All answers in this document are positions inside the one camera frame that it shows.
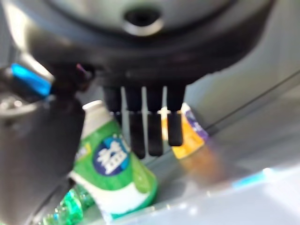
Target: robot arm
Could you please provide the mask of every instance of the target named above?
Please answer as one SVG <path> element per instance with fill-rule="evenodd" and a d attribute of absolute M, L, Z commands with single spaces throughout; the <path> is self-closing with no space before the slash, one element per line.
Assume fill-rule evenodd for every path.
<path fill-rule="evenodd" d="M 26 59 L 0 71 L 0 220 L 37 222 L 72 185 L 67 175 L 84 121 L 75 93 L 90 82 L 103 86 L 106 105 L 120 124 L 125 88 L 131 146 L 139 158 L 146 149 L 142 87 L 152 156 L 163 152 L 158 111 L 166 87 L 169 144 L 181 145 L 186 85 L 250 52 L 273 3 L 2 0 L 16 44 L 47 72 Z"/>

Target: blue led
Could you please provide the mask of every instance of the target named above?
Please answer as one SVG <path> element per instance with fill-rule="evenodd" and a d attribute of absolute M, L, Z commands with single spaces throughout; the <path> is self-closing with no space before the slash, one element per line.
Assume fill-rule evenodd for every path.
<path fill-rule="evenodd" d="M 244 186 L 249 186 L 264 181 L 266 181 L 266 175 L 263 172 L 260 172 L 232 183 L 232 187 L 241 188 Z"/>
<path fill-rule="evenodd" d="M 20 66 L 19 64 L 12 64 L 11 69 L 13 75 L 18 77 L 25 83 L 27 83 L 33 90 L 42 96 L 48 96 L 50 94 L 51 83 L 39 75 L 31 72 L 30 70 Z"/>
<path fill-rule="evenodd" d="M 54 213 L 54 214 L 53 214 L 53 218 L 54 218 L 55 220 L 59 220 L 60 217 L 59 217 L 58 213 Z"/>

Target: bottle label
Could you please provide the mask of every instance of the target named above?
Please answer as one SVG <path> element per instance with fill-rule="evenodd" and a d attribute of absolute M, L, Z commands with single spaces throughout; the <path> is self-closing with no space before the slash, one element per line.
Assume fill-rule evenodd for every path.
<path fill-rule="evenodd" d="M 93 164 L 103 176 L 114 176 L 124 171 L 129 164 L 129 149 L 116 134 L 104 139 L 94 153 Z"/>
<path fill-rule="evenodd" d="M 167 108 L 162 108 L 162 132 L 163 139 L 168 139 L 167 129 Z M 185 158 L 205 144 L 208 139 L 207 132 L 200 126 L 194 117 L 191 108 L 186 104 L 182 104 L 181 108 L 181 122 L 183 132 L 183 144 L 179 147 L 172 147 L 176 158 Z"/>

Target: blue logo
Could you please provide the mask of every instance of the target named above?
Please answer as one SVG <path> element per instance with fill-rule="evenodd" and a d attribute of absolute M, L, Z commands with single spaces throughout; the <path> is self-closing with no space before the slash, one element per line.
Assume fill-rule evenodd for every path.
<path fill-rule="evenodd" d="M 129 164 L 129 149 L 125 147 L 122 137 L 108 137 L 97 147 L 93 165 L 98 173 L 114 176 L 124 171 Z"/>

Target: blue light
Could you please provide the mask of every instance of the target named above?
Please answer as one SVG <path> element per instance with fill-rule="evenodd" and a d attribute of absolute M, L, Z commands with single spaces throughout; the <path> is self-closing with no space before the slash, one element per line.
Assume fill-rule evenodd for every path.
<path fill-rule="evenodd" d="M 54 214 L 53 214 L 53 218 L 54 218 L 55 220 L 58 220 L 60 217 L 59 217 L 58 213 L 54 213 Z"/>
<path fill-rule="evenodd" d="M 266 181 L 267 177 L 266 174 L 263 172 L 248 176 L 246 178 L 243 178 L 241 180 L 238 180 L 234 183 L 232 183 L 232 187 L 233 188 L 241 188 L 244 186 L 249 186 L 249 185 L 253 185 L 253 184 L 257 184 L 260 182 L 264 182 Z"/>
<path fill-rule="evenodd" d="M 11 65 L 11 69 L 15 77 L 27 83 L 40 95 L 45 97 L 50 94 L 51 83 L 49 81 L 16 63 Z"/>

